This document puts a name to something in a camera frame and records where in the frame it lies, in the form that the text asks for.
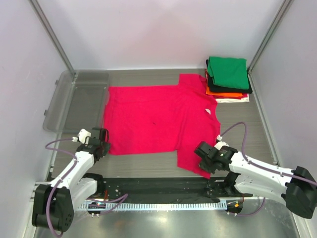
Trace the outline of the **right aluminium corner post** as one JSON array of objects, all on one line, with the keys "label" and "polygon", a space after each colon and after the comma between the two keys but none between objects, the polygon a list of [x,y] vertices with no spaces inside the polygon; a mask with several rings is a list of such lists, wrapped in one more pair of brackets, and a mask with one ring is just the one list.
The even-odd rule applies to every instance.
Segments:
[{"label": "right aluminium corner post", "polygon": [[281,24],[283,18],[287,14],[293,2],[294,0],[284,0],[282,2],[275,17],[273,18],[272,23],[270,24],[266,34],[264,35],[254,57],[252,58],[251,63],[248,66],[248,70],[247,70],[248,74],[250,74],[252,70],[254,69],[254,67],[256,66],[257,62],[259,61],[260,57],[262,56],[263,52],[268,46],[270,40],[273,38],[275,32],[277,31],[279,25]]}]

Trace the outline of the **orange folded t-shirt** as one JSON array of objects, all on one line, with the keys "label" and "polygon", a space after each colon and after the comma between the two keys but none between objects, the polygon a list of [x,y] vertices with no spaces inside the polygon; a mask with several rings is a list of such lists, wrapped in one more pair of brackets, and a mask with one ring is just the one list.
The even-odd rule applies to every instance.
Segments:
[{"label": "orange folded t-shirt", "polygon": [[217,96],[217,97],[222,97],[222,98],[234,98],[234,99],[243,97],[242,93],[218,93],[218,92],[212,92],[208,86],[206,87],[206,94],[207,95]]}]

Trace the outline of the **green folded t-shirt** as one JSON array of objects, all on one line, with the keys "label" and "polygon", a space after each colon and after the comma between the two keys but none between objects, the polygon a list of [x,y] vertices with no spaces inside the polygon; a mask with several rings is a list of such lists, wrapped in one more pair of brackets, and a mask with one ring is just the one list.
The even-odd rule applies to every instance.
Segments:
[{"label": "green folded t-shirt", "polygon": [[246,63],[244,58],[209,57],[207,72],[215,86],[248,90]]}]

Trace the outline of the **aluminium frame rail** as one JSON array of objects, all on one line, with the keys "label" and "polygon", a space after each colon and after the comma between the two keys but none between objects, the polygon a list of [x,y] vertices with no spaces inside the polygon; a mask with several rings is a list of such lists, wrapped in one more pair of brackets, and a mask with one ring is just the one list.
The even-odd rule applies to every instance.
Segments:
[{"label": "aluminium frame rail", "polygon": [[35,182],[34,184],[34,187],[33,187],[33,190],[32,190],[32,194],[31,194],[31,197],[30,197],[30,201],[34,201],[34,198],[35,198],[35,191],[36,189],[38,188],[38,186],[40,185],[49,185],[50,182],[49,181],[43,181],[43,182]]}]

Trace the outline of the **clear plastic bin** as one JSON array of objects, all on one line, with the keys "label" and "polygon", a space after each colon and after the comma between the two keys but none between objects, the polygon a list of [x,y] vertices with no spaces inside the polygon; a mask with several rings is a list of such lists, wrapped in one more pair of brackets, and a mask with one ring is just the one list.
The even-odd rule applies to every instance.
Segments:
[{"label": "clear plastic bin", "polygon": [[44,130],[77,133],[103,126],[109,100],[107,70],[66,70],[55,84],[53,98],[45,111]]}]

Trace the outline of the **red folded t-shirt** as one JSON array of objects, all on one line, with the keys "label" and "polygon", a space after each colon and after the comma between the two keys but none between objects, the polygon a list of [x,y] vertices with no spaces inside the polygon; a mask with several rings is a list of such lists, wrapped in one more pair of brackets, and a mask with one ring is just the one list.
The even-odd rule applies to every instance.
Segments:
[{"label": "red folded t-shirt", "polygon": [[205,78],[206,78],[206,81],[208,81],[209,75],[208,75],[207,69],[205,69]]}]

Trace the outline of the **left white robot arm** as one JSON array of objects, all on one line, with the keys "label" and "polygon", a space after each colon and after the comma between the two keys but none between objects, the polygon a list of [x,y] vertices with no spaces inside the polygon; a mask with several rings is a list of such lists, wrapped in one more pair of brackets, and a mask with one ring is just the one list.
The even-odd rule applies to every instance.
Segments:
[{"label": "left white robot arm", "polygon": [[89,197],[99,198],[106,186],[102,175],[88,170],[110,149],[109,131],[82,129],[70,139],[79,143],[66,168],[52,181],[40,183],[34,191],[32,225],[47,228],[57,238],[72,224],[76,209]]}]

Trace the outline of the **black folded t-shirt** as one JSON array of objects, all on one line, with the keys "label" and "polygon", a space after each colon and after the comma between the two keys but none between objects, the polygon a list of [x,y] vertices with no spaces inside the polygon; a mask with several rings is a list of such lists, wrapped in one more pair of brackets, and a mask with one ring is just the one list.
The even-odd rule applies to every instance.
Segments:
[{"label": "black folded t-shirt", "polygon": [[217,86],[213,83],[213,77],[209,75],[208,81],[207,81],[207,86],[210,88],[212,92],[218,92],[218,93],[242,93],[242,94],[252,94],[253,90],[250,84],[249,79],[248,80],[248,89],[239,89],[239,88],[232,88],[232,87],[222,87],[222,86]]}]

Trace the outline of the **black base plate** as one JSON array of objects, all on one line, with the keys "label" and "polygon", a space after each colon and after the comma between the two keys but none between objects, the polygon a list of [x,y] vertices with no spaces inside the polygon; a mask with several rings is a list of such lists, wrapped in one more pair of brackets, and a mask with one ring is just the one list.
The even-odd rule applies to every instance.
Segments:
[{"label": "black base plate", "polygon": [[115,200],[127,194],[125,203],[198,204],[215,203],[221,198],[252,197],[241,194],[224,182],[224,177],[203,178],[104,178],[104,191],[90,199]]}]

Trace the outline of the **left aluminium corner post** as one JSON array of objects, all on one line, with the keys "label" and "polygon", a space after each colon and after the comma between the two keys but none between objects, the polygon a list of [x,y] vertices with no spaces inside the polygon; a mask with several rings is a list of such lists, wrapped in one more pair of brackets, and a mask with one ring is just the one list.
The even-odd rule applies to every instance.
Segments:
[{"label": "left aluminium corner post", "polygon": [[41,8],[39,2],[37,0],[28,0],[31,7],[33,8],[35,14],[37,15],[39,21],[41,22],[44,30],[46,31],[47,35],[49,36],[51,42],[53,43],[55,49],[57,50],[60,58],[62,59],[63,63],[65,64],[67,70],[71,73],[71,75],[75,78],[76,73],[75,69],[73,68],[69,58],[66,55],[57,35],[55,34],[49,20],[47,19],[43,9]]}]

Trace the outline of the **white folded t-shirt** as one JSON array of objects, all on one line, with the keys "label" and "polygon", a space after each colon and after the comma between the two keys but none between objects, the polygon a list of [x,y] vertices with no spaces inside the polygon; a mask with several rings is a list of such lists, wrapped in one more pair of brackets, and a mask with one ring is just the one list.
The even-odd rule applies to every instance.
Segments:
[{"label": "white folded t-shirt", "polygon": [[239,98],[226,98],[220,96],[214,96],[214,98],[218,103],[246,103],[250,101],[249,94],[243,94],[243,96]]}]

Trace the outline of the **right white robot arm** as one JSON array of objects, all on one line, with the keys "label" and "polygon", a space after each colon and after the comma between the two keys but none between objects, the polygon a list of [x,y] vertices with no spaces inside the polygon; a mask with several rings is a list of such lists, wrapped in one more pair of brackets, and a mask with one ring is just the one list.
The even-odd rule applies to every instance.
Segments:
[{"label": "right white robot arm", "polygon": [[211,185],[215,195],[260,196],[285,205],[302,218],[313,217],[317,182],[307,169],[271,165],[246,156],[222,141],[215,146],[201,142],[194,152],[201,158],[200,169],[208,174],[217,170],[228,172],[222,183]]}]

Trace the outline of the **aluminium corner post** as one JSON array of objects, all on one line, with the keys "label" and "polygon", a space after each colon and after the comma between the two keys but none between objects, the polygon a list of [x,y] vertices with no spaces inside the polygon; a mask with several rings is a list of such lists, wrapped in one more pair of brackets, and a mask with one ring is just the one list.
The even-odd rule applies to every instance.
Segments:
[{"label": "aluminium corner post", "polygon": [[43,9],[41,8],[39,2],[37,0],[28,0],[31,7],[33,8],[35,14],[37,15],[39,21],[41,22],[44,30],[46,31],[47,35],[49,36],[51,42],[53,43],[55,49],[57,50],[60,58],[62,59],[63,63],[65,64],[67,70],[71,73],[71,75],[75,78],[76,73],[75,69],[73,68],[69,58],[66,55],[57,35],[55,34],[49,20],[47,19]]},{"label": "aluminium corner post", "polygon": [[251,63],[248,66],[248,70],[247,70],[248,74],[250,74],[252,70],[254,69],[254,67],[256,66],[257,62],[259,61],[260,57],[262,56],[263,52],[268,46],[270,40],[273,38],[275,32],[277,31],[279,25],[281,24],[283,18],[287,14],[293,2],[294,0],[284,0],[282,2],[275,17],[273,18],[272,23],[270,24],[266,34],[264,35],[254,57],[252,58]]}]

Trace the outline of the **crimson red t-shirt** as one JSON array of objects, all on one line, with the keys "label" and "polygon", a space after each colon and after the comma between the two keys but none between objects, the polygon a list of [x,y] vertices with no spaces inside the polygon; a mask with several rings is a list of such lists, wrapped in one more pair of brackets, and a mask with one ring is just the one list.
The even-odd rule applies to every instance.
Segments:
[{"label": "crimson red t-shirt", "polygon": [[104,126],[112,155],[177,153],[177,165],[205,178],[195,154],[201,142],[214,145],[220,133],[217,101],[206,79],[181,74],[177,85],[110,87]]}]

